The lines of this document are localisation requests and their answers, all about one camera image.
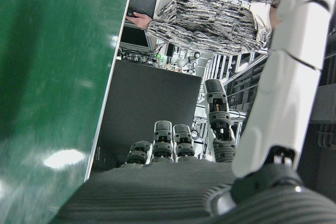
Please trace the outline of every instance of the black and white patterned jacket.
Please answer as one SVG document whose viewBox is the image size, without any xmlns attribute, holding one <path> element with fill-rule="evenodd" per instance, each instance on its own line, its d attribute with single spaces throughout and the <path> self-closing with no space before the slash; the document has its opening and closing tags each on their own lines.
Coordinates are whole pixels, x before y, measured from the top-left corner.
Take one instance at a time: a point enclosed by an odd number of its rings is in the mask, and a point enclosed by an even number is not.
<svg viewBox="0 0 336 224">
<path fill-rule="evenodd" d="M 276 3 L 278 0 L 257 0 Z M 258 27 L 250 0 L 172 0 L 153 20 L 148 32 L 177 46 L 236 55 L 262 48 L 270 37 L 270 30 Z"/>
</svg>

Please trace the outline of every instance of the robotic hand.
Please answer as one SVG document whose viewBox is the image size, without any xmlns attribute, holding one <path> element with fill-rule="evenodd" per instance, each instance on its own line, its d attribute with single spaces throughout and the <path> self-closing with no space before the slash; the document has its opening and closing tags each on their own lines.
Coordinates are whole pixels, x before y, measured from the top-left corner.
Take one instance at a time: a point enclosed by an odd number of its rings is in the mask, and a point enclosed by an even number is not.
<svg viewBox="0 0 336 224">
<path fill-rule="evenodd" d="M 226 92 L 219 80 L 206 80 L 204 85 L 208 106 L 208 142 L 216 162 L 231 162 L 235 156 L 236 141 Z"/>
<path fill-rule="evenodd" d="M 133 144 L 127 155 L 126 163 L 140 165 L 150 162 L 173 163 L 175 161 L 177 163 L 180 158 L 194 157 L 194 140 L 191 137 L 189 126 L 175 125 L 173 132 L 171 122 L 157 121 L 154 126 L 153 144 L 147 141 Z"/>
</svg>

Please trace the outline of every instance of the gray textured surface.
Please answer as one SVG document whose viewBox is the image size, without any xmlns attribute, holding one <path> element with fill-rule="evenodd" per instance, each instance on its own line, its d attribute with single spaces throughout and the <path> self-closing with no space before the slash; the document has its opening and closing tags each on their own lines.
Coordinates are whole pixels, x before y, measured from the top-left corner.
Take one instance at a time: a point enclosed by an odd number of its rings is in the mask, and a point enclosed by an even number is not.
<svg viewBox="0 0 336 224">
<path fill-rule="evenodd" d="M 336 206 L 305 188 L 279 186 L 210 217 L 215 186 L 231 184 L 228 163 L 197 159 L 178 164 L 128 165 L 96 174 L 52 223 L 336 223 Z"/>
<path fill-rule="evenodd" d="M 230 163 L 195 158 L 144 167 L 127 164 L 95 174 L 53 223 L 195 223 L 209 216 L 212 189 L 234 178 Z"/>
</svg>

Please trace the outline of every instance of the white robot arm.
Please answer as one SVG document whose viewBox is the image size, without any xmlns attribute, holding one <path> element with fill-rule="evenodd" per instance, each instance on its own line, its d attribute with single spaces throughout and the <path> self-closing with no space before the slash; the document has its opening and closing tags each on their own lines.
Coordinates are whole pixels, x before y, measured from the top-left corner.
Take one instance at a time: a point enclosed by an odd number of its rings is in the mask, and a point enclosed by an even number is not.
<svg viewBox="0 0 336 224">
<path fill-rule="evenodd" d="M 244 177 L 265 163 L 296 169 L 320 79 L 330 17 L 335 0 L 281 0 L 282 23 L 276 28 L 271 56 L 233 171 Z"/>
</svg>

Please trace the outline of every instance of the person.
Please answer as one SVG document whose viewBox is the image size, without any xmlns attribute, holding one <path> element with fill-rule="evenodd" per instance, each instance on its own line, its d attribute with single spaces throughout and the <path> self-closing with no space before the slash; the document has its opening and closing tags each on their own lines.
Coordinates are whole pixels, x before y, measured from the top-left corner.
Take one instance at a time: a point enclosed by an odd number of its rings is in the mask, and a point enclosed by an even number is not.
<svg viewBox="0 0 336 224">
<path fill-rule="evenodd" d="M 279 0 L 130 0 L 126 19 L 180 47 L 223 55 L 262 48 L 279 23 Z"/>
</svg>

